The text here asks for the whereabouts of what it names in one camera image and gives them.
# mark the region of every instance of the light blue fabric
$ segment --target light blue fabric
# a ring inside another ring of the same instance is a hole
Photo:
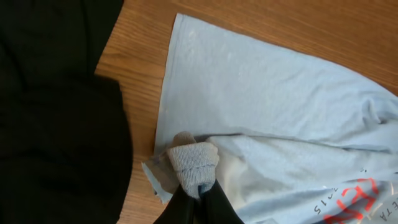
[[[347,181],[364,178],[362,168],[368,166],[368,162],[373,175],[367,177],[377,180],[380,195],[363,223],[386,223],[382,212],[387,213],[382,209],[387,205],[382,203],[395,195],[396,163],[384,162],[386,158],[397,159],[398,99],[352,70],[179,14],[167,58],[155,157],[143,164],[163,200],[171,196],[169,193],[176,184],[172,170],[164,169],[167,167],[164,151],[181,131],[191,132],[199,142],[207,139],[219,148],[216,177],[246,223],[313,223],[322,220],[324,214],[335,215],[338,213],[336,201],[333,201],[334,207],[322,209],[326,213],[318,214],[315,206],[323,205],[316,204],[329,197],[333,188],[357,186],[356,182]],[[256,142],[241,144],[229,136],[231,134],[281,139],[281,142],[265,146],[258,146]],[[214,141],[217,136],[228,140]],[[309,143],[312,150],[306,151],[307,146],[303,144]],[[336,152],[327,152],[330,146]],[[297,153],[296,150],[302,155],[318,153],[315,157],[300,157],[300,165],[295,166],[291,155]],[[360,156],[345,157],[348,151]],[[272,155],[277,155],[280,162],[265,166],[266,160],[275,162]],[[321,159],[325,156],[327,166]],[[385,169],[378,169],[378,162]],[[300,176],[306,177],[305,172],[316,166],[323,167],[323,172],[313,176],[309,185],[293,187],[290,192],[279,191],[279,195],[269,194],[273,186],[267,185],[267,180],[296,186],[305,182],[289,182],[291,178],[300,180]],[[333,171],[340,167],[349,168],[347,175]],[[255,172],[245,175],[238,172],[248,168]],[[276,172],[278,169],[289,172]],[[330,178],[322,178],[323,173]],[[243,181],[250,176],[259,182]],[[226,177],[236,181],[223,181]],[[371,194],[371,187],[366,184],[363,187]],[[345,197],[344,203],[353,197]],[[385,218],[396,223],[397,219],[392,217]],[[346,223],[357,222],[353,219]]]

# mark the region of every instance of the black fabric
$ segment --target black fabric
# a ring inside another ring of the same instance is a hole
[[[243,224],[217,180],[200,198],[189,197],[180,185],[154,224]]]
[[[0,223],[113,224],[132,144],[94,70],[121,0],[0,0]]]

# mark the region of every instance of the cloth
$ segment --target cloth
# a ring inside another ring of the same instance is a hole
[[[122,2],[0,0],[0,223],[112,224],[132,144],[94,76]]]
[[[216,181],[215,169],[219,160],[214,145],[207,142],[197,143],[190,133],[181,132],[174,136],[167,155],[173,166],[168,167],[168,170],[174,169],[188,196],[200,199],[201,194],[212,188]]]
[[[381,209],[392,206],[382,201],[393,203],[395,194],[398,99],[347,68],[179,14],[170,41],[155,156],[143,164],[163,201],[171,197],[177,180],[164,151],[181,130],[198,142],[229,139],[226,147],[212,141],[220,156],[216,178],[245,223],[392,218]],[[236,134],[243,134],[242,139],[231,136]],[[351,188],[358,196],[346,190]],[[334,189],[339,197],[331,197]],[[357,203],[365,195],[376,198],[370,208]],[[359,212],[344,207],[348,205]]]

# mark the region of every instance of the wooden table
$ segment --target wooden table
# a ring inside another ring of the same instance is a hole
[[[120,224],[153,223],[165,208],[142,172],[154,149],[162,79],[180,12],[272,44],[336,62],[398,95],[398,1],[125,0],[97,67],[120,81],[134,165]]]

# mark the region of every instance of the brown wooden floor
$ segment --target brown wooden floor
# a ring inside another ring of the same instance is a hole
[[[120,224],[153,223],[164,209],[141,161],[152,155],[167,51],[178,12],[325,58],[398,95],[398,1],[125,0],[97,73],[120,81],[134,167]]]

